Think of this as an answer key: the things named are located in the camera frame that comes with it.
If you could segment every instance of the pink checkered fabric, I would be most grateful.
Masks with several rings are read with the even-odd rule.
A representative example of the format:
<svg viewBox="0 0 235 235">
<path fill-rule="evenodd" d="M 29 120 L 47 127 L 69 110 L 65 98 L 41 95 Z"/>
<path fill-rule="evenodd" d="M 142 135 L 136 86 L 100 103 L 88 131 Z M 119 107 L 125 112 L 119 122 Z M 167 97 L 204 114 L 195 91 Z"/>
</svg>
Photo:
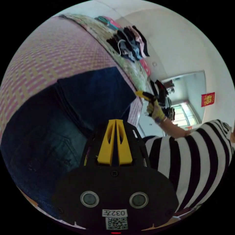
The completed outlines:
<svg viewBox="0 0 235 235">
<path fill-rule="evenodd" d="M 6 70 L 0 87 L 0 141 L 12 115 L 34 94 L 59 78 L 113 66 L 136 91 L 123 70 L 85 29 L 63 18 L 50 18 L 24 41 Z M 141 108 L 141 100 L 136 98 L 129 123 L 137 126 Z"/>
</svg>

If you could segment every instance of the hand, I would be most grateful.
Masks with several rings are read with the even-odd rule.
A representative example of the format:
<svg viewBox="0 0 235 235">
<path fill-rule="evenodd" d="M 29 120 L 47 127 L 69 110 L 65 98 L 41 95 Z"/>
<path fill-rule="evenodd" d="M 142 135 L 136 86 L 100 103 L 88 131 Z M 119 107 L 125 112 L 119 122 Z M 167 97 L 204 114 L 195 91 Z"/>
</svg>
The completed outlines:
<svg viewBox="0 0 235 235">
<path fill-rule="evenodd" d="M 154 102 L 154 106 L 152 105 L 152 103 L 149 103 L 147 106 L 147 112 L 149 114 L 152 114 L 152 119 L 156 122 L 156 123 L 160 123 L 161 121 L 166 119 L 165 114 L 163 113 L 161 107 L 158 104 L 158 101 L 156 100 Z"/>
</svg>

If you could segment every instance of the qr code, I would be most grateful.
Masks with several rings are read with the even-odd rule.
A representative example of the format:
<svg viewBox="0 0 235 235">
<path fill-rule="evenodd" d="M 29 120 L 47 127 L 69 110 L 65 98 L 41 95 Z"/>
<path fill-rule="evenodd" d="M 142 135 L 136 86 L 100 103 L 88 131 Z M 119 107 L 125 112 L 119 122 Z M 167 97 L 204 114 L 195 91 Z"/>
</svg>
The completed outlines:
<svg viewBox="0 0 235 235">
<path fill-rule="evenodd" d="M 127 218 L 110 218 L 106 217 L 106 229 L 107 230 L 123 230 L 128 229 Z"/>
</svg>

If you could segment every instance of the blue denim jeans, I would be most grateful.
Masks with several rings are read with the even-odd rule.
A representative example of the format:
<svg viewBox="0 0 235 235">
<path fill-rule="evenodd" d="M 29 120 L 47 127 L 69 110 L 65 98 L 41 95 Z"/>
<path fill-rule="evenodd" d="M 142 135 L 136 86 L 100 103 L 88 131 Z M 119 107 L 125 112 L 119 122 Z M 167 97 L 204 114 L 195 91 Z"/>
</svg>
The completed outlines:
<svg viewBox="0 0 235 235">
<path fill-rule="evenodd" d="M 7 123 L 0 147 L 17 187 L 60 219 L 51 205 L 57 181 L 79 167 L 96 126 L 127 121 L 135 98 L 116 67 L 59 79 L 30 97 Z"/>
<path fill-rule="evenodd" d="M 63 110 L 66 106 L 57 88 L 54 84 L 31 97 L 12 116 L 2 136 L 1 152 L 16 186 L 60 219 L 51 196 L 57 180 L 79 166 L 89 131 Z"/>
</svg>

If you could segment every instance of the striped shirt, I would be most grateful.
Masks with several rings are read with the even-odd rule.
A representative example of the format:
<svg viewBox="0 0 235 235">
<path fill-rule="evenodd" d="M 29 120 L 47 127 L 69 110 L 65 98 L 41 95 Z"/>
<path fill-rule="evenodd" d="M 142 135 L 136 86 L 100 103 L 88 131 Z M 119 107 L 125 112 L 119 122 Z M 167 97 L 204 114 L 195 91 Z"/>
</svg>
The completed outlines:
<svg viewBox="0 0 235 235">
<path fill-rule="evenodd" d="M 228 124 L 214 120 L 183 138 L 144 138 L 151 167 L 165 175 L 175 188 L 177 212 L 204 203 L 214 192 L 234 154 L 231 132 Z"/>
</svg>

